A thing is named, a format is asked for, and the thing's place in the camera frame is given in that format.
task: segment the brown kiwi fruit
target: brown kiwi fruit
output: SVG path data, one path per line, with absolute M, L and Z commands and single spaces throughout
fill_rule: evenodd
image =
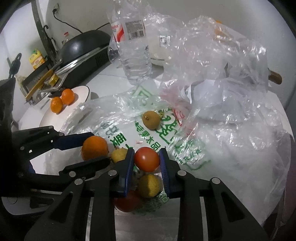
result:
M 155 130 L 160 124 L 160 116 L 156 112 L 149 110 L 142 115 L 142 121 L 149 130 Z

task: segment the black cable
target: black cable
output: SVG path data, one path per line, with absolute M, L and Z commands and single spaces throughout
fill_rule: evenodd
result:
M 60 21 L 61 23 L 65 23 L 65 24 L 67 24 L 67 25 L 70 26 L 71 28 L 76 29 L 76 30 L 79 31 L 81 34 L 83 34 L 83 32 L 80 31 L 78 28 L 75 28 L 75 27 L 73 27 L 72 25 L 70 25 L 70 24 L 68 24 L 68 23 L 66 23 L 66 22 L 63 22 L 63 21 L 59 20 L 59 19 L 55 16 L 55 12 L 56 12 L 56 11 L 57 11 L 56 9 L 53 9 L 53 11 L 52 11 L 52 13 L 53 13 L 53 15 L 54 15 L 54 18 L 55 18 L 56 20 Z
M 96 30 L 98 30 L 98 29 L 100 29 L 100 28 L 102 28 L 102 27 L 106 26 L 107 24 L 110 24 L 110 23 L 105 23 L 104 25 L 102 25 L 102 26 L 98 27 Z

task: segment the bottle with red cap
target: bottle with red cap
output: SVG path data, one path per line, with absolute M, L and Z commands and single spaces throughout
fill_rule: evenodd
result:
M 70 39 L 72 39 L 72 38 L 74 38 L 74 36 L 72 36 L 72 35 L 70 35 L 68 32 L 65 32 L 64 33 L 64 41 L 63 41 L 63 45 L 65 44 L 65 43 L 67 43 Z

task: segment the wall outlet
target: wall outlet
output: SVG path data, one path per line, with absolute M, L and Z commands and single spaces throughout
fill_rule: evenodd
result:
M 56 13 L 59 13 L 59 4 L 57 3 L 53 9 L 56 9 L 57 10 Z

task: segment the barcode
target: barcode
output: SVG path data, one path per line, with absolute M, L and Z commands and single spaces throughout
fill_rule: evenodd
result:
M 144 33 L 142 30 L 130 33 L 130 39 L 137 39 L 137 38 L 141 38 L 141 37 L 144 37 Z

